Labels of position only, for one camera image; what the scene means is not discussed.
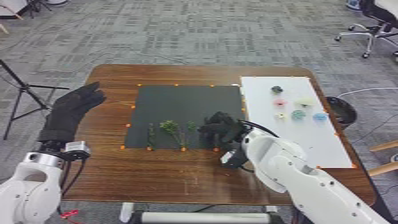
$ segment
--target gray carpet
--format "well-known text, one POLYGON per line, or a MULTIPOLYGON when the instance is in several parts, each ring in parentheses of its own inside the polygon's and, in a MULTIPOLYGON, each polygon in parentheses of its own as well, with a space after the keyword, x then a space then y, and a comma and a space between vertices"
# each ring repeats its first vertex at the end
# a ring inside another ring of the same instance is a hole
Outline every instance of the gray carpet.
MULTIPOLYGON (((378 43, 369 59, 360 58, 365 40, 342 38, 337 32, 353 23, 374 24, 347 11, 339 0, 77 0, 52 12, 44 9, 24 21, 1 21, 10 35, 0 33, 0 54, 24 81, 70 88, 83 84, 92 67, 104 63, 188 64, 241 66, 299 66, 315 75, 328 96, 371 87, 395 87, 398 67, 388 45, 378 43)), ((0 126, 10 114, 15 89, 0 80, 0 126)), ((344 96, 358 111, 346 129, 351 142, 387 118, 398 114, 398 91, 371 91, 344 96)), ((31 108, 22 99, 21 111, 31 108)), ((33 147, 42 125, 36 113, 13 124, 6 141, 0 141, 0 179, 12 174, 24 152, 33 147)), ((369 147, 398 139, 398 117, 355 142, 365 168, 388 161, 395 149, 369 152, 369 147)), ((372 178, 379 192, 398 184, 395 172, 372 178)), ((383 199, 398 215, 394 196, 383 199)), ((116 223, 116 203, 63 203, 79 209, 74 220, 116 223)), ((148 205, 148 210, 196 209, 177 205, 148 205)), ((259 207, 214 207, 212 212, 259 207)), ((47 223, 60 223, 58 218, 47 223)))

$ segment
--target black mat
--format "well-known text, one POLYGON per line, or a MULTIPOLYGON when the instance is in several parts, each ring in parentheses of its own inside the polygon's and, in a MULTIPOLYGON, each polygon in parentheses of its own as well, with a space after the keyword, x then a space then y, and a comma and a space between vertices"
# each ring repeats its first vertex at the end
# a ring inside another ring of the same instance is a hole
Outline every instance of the black mat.
POLYGON ((188 132, 186 124, 191 121, 198 127, 204 118, 216 111, 243 119, 239 88, 234 86, 143 86, 138 89, 131 127, 124 139, 125 148, 147 147, 148 124, 154 127, 154 149, 179 149, 179 144, 159 129, 164 120, 175 121, 188 135, 188 148, 211 148, 196 131, 188 132))

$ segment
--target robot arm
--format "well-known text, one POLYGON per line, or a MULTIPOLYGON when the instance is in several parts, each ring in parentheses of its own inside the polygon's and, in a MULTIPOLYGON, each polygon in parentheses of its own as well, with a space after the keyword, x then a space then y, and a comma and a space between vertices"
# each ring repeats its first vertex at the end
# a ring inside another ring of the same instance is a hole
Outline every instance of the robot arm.
POLYGON ((0 185, 1 224, 44 223, 58 207, 61 197, 60 166, 63 162, 88 158, 84 143, 70 141, 83 115, 104 101, 97 87, 99 83, 92 83, 54 101, 38 134, 40 148, 26 153, 13 175, 0 185))
POLYGON ((314 223, 388 223, 326 172, 307 166, 305 153, 292 142, 251 129, 241 149, 262 184, 278 193, 287 191, 294 207, 314 223))
POLYGON ((251 122, 230 122, 221 112, 209 121, 198 128, 204 136, 216 134, 220 145, 228 144, 228 148, 232 142, 239 143, 221 157, 221 165, 237 168, 250 161, 259 181, 278 193, 287 191, 310 221, 315 224, 388 223, 326 172, 308 167, 299 146, 251 122))
POLYGON ((58 179, 61 159, 29 152, 15 167, 15 172, 0 186, 0 217, 5 224, 44 223, 60 203, 58 179), (31 175, 42 181, 28 181, 31 175))

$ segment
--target white paper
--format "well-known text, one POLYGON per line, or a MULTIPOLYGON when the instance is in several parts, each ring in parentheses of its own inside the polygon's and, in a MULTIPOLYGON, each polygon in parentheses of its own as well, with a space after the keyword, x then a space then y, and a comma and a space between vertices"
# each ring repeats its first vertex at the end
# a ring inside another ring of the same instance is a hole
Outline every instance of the white paper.
POLYGON ((324 112, 308 78, 241 77, 241 93, 248 121, 262 125, 280 138, 291 140, 301 146, 308 166, 351 168, 349 157, 328 117, 324 121, 312 119, 312 115, 324 112), (280 94, 273 94, 273 86, 280 86, 283 90, 280 94), (296 103, 303 98, 310 98, 312 106, 301 107, 296 103), (275 99, 287 102, 283 106, 273 104, 275 99), (301 120, 291 119, 294 110, 305 112, 301 120), (283 114, 283 119, 276 118, 278 113, 283 114))

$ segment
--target white cylinder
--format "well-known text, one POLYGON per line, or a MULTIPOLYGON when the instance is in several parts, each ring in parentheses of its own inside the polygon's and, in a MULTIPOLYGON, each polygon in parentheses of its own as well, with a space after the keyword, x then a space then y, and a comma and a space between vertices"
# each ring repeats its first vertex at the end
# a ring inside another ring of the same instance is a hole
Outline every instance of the white cylinder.
POLYGON ((47 5, 61 5, 65 4, 67 0, 47 0, 45 4, 47 5))
POLYGON ((269 215, 266 213, 179 213, 179 212, 143 212, 141 223, 168 224, 266 224, 269 215))

